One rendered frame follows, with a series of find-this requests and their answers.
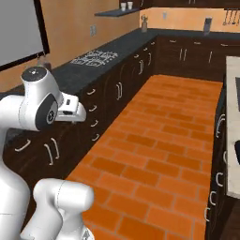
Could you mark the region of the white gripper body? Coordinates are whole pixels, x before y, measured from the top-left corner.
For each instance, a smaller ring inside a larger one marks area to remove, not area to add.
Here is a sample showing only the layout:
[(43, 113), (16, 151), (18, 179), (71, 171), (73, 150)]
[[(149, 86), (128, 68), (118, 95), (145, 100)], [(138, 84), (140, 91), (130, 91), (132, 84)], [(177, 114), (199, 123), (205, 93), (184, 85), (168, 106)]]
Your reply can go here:
[(70, 102), (63, 104), (57, 112), (56, 121), (84, 122), (86, 110), (80, 102)]

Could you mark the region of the black hob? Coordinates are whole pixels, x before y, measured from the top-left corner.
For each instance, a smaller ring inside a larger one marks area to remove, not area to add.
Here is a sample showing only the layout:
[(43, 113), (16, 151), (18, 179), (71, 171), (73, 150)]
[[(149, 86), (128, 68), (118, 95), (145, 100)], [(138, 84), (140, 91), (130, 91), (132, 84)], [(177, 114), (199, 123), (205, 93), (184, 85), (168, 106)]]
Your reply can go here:
[(238, 106), (238, 111), (240, 112), (240, 77), (235, 77), (235, 86), (236, 86), (237, 106)]

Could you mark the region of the black framed grey window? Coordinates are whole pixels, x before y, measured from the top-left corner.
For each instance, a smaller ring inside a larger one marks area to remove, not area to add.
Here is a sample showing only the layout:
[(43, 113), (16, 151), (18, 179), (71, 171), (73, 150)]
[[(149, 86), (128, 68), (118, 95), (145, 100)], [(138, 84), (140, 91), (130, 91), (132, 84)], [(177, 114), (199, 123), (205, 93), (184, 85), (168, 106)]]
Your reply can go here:
[(0, 0), (0, 71), (49, 52), (40, 0)]

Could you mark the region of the grey pot with tools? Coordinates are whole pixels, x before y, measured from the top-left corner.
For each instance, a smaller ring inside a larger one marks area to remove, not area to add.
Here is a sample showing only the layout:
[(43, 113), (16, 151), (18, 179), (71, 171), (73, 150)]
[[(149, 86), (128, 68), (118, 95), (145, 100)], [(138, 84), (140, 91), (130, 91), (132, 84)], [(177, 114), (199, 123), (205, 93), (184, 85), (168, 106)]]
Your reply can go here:
[(146, 33), (147, 32), (147, 21), (148, 21), (148, 17), (145, 15), (141, 16), (142, 18), (142, 32)]

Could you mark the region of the dark island cupboards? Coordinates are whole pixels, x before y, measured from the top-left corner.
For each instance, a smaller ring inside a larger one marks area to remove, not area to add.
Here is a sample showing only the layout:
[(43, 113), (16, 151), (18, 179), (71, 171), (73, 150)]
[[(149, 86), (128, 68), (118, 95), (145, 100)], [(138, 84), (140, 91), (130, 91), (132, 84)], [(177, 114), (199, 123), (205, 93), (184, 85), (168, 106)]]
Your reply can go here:
[(226, 87), (217, 102), (204, 240), (240, 240), (240, 202), (227, 195)]

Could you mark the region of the dark wall shelf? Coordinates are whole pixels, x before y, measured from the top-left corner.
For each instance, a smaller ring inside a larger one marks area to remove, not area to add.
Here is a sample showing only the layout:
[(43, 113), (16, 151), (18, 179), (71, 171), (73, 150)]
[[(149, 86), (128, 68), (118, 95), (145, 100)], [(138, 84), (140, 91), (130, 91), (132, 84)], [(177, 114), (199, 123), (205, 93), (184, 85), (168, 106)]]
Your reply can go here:
[(109, 11), (95, 13), (95, 16), (98, 16), (98, 17), (120, 17), (120, 16), (128, 15), (130, 13), (137, 12), (137, 11), (139, 11), (138, 8), (126, 9), (125, 11), (123, 11), (121, 8), (119, 8), (119, 9), (115, 9), (115, 10), (109, 10)]

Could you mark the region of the dark base cupboards under rail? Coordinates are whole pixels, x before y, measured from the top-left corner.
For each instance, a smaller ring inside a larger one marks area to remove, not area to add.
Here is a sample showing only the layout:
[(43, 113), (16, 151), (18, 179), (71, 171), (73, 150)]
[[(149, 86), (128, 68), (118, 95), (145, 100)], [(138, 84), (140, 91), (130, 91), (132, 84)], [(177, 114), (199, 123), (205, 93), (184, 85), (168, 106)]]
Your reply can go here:
[(240, 40), (158, 36), (155, 72), (222, 82), (227, 56), (240, 56)]

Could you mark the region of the small brown grey bottle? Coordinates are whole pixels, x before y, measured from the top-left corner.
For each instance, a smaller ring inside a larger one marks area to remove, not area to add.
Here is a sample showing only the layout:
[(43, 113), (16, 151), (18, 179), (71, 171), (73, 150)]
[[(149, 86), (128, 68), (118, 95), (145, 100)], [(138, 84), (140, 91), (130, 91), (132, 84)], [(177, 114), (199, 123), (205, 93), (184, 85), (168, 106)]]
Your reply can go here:
[(39, 56), (37, 58), (37, 66), (38, 67), (45, 67), (46, 69), (48, 69), (49, 71), (52, 70), (52, 65), (51, 63), (48, 61), (47, 57), (45, 55), (43, 56)]

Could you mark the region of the black rounded object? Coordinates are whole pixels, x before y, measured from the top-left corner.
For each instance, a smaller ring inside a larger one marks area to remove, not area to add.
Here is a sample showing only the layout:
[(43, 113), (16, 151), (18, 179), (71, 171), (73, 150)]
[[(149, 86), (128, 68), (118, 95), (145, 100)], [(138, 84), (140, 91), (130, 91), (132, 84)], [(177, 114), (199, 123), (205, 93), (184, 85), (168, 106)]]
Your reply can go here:
[(240, 140), (234, 143), (234, 150), (235, 150), (237, 162), (240, 165)]

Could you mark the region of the long dark base cupboard run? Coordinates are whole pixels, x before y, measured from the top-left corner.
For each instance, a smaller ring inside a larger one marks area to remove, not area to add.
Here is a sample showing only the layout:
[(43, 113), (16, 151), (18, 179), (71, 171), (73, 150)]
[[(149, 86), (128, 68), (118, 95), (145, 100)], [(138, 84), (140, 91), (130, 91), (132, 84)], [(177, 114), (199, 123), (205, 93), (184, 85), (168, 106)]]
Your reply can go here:
[[(56, 122), (40, 132), (15, 131), (14, 136), (7, 139), (4, 150), (7, 166), (19, 174), (30, 188), (41, 178), (67, 178), (96, 143), (91, 141), (92, 138), (97, 133), (101, 137), (151, 76), (155, 45), (154, 37), (141, 36), (138, 42), (129, 37), (113, 45), (118, 57), (109, 64), (89, 67), (67, 63), (54, 69), (52, 73), (60, 90), (80, 98), (86, 109), (86, 120), (76, 124)], [(119, 82), (123, 85), (123, 96), (117, 100), (116, 84), (119, 85)], [(86, 93), (93, 89), (96, 92), (88, 96)], [(94, 105), (97, 109), (89, 112)], [(98, 124), (90, 127), (96, 120)], [(51, 138), (57, 141), (59, 159), (55, 159)], [(31, 140), (31, 144), (21, 152), (15, 152), (14, 149), (25, 145), (27, 139)], [(51, 148), (52, 166), (49, 165), (50, 158), (44, 143)]]

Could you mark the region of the dark wall cupboards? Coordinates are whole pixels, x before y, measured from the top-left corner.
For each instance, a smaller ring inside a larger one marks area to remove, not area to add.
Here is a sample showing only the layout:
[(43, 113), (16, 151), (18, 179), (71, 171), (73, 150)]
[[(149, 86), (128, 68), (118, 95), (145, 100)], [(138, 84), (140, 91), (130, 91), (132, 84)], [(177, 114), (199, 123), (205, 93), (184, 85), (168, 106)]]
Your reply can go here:
[(240, 0), (119, 0), (131, 1), (133, 8), (240, 8)]

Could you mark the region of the grey coffee machine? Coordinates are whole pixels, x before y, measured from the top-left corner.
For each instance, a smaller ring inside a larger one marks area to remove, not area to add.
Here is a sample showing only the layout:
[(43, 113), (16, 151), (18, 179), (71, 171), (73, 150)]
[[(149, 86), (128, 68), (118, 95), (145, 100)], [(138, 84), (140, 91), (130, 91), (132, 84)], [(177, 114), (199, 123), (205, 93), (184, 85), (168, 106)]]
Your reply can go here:
[(211, 30), (212, 18), (205, 18), (203, 26), (203, 34), (208, 35)]

